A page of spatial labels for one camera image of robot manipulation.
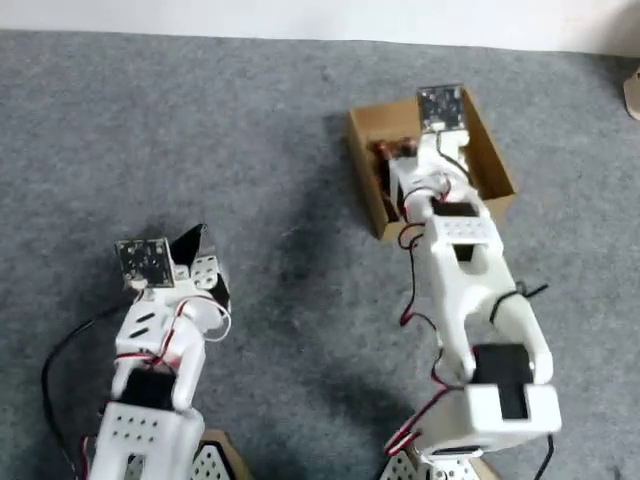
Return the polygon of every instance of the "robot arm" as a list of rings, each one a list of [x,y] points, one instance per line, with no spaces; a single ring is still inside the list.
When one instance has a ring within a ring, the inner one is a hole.
[[[125,279],[139,294],[116,337],[116,373],[90,480],[127,478],[134,457],[142,458],[141,480],[189,478],[204,431],[191,401],[205,333],[223,331],[219,340],[231,325],[227,284],[214,255],[197,256],[203,226],[196,229],[171,247],[166,239],[116,245]],[[180,247],[189,236],[197,242],[185,255]]]
[[[557,394],[549,385],[551,352],[460,153],[469,142],[461,93],[459,86],[420,90],[419,141],[407,141],[401,156],[387,155],[391,198],[423,234],[421,266],[431,284],[431,319],[443,360],[464,386],[439,392],[386,450],[395,455],[412,449],[436,466],[561,427]],[[503,343],[471,347],[465,331],[471,315],[491,322]]]

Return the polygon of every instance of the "cardboard box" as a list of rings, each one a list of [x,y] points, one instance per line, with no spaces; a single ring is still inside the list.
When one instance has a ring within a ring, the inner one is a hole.
[[[236,480],[251,480],[249,467],[235,447],[231,444],[229,436],[222,430],[206,430],[202,435],[200,444],[217,443],[224,453],[231,470],[233,470],[233,478]]]
[[[491,134],[466,89],[463,90],[463,99],[471,137],[469,145],[465,147],[471,178],[494,220],[499,222],[513,201],[516,190]],[[402,221],[381,188],[381,166],[379,159],[371,151],[371,144],[379,140],[418,138],[419,135],[420,115],[415,97],[349,111],[348,138],[351,155],[376,234],[383,240],[396,238],[402,228]]]

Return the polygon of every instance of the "white wall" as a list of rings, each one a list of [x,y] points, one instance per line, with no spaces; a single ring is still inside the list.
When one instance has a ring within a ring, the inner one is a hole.
[[[362,39],[640,57],[640,0],[0,0],[0,28]]]

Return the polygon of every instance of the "black wire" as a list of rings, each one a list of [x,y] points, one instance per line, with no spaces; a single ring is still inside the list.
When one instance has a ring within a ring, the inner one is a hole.
[[[49,426],[49,430],[51,430],[51,433],[55,437],[56,442],[58,443],[58,446],[62,451],[64,459],[67,461],[69,467],[71,468],[73,478],[75,478],[76,480],[80,480],[79,470],[71,456],[69,445],[62,435],[62,431],[60,430],[60,426],[58,425],[58,421],[53,411],[53,404],[51,403],[51,396],[49,393],[49,370],[51,370],[51,366],[53,365],[55,359],[60,355],[60,353],[62,353],[64,348],[69,345],[71,340],[76,338],[81,333],[89,330],[98,320],[115,314],[121,309],[129,306],[130,303],[130,301],[127,301],[126,303],[111,307],[103,312],[100,312],[96,316],[90,318],[89,320],[83,322],[82,324],[71,330],[71,332],[69,332],[62,340],[54,345],[54,347],[51,349],[51,352],[47,356],[44,365],[42,366],[42,371],[40,373],[40,386],[42,388],[42,409],[44,411],[44,416],[47,421],[47,425]]]
[[[533,477],[533,480],[540,480],[542,478],[544,471],[547,469],[547,466],[551,461],[551,457],[553,457],[553,452],[556,451],[556,448],[553,445],[553,435],[551,434],[547,435],[547,445],[548,445],[547,455],[544,457],[544,460],[542,461],[542,465],[540,465],[540,468],[536,472],[536,476]]]
[[[522,295],[524,298],[531,298],[531,297],[534,297],[537,294],[543,292],[547,288],[549,288],[549,284],[544,283],[544,284],[540,285],[538,288],[534,288],[532,291],[529,291],[527,289],[527,284],[526,283],[524,283],[523,281],[520,281],[520,280],[517,281],[515,290],[511,290],[510,292],[507,292],[507,293],[505,293],[503,295],[500,295],[496,299],[496,302],[493,304],[493,308],[491,309],[491,313],[489,314],[489,323],[491,323],[493,325],[493,322],[495,322],[495,320],[496,320],[496,315],[498,313],[498,308],[500,307],[500,305],[502,305],[502,302],[504,302],[507,298],[511,298],[514,295]]]
[[[469,185],[473,186],[473,182],[471,181],[471,174],[469,173],[469,171],[466,168],[464,168],[460,164],[460,162],[458,162],[457,160],[454,160],[449,155],[445,154],[442,150],[440,150],[440,134],[441,133],[442,132],[437,132],[436,133],[436,150],[438,151],[438,154],[442,158],[444,158],[447,162],[449,162],[451,165],[453,165],[458,170],[460,170],[462,173],[464,173],[464,176],[467,177],[467,181],[469,182]]]

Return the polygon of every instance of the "metal base plate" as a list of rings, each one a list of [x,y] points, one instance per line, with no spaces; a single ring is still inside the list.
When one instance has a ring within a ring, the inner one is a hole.
[[[132,457],[124,480],[139,480],[144,469],[144,457]],[[222,447],[217,442],[202,445],[191,465],[189,480],[235,480]]]

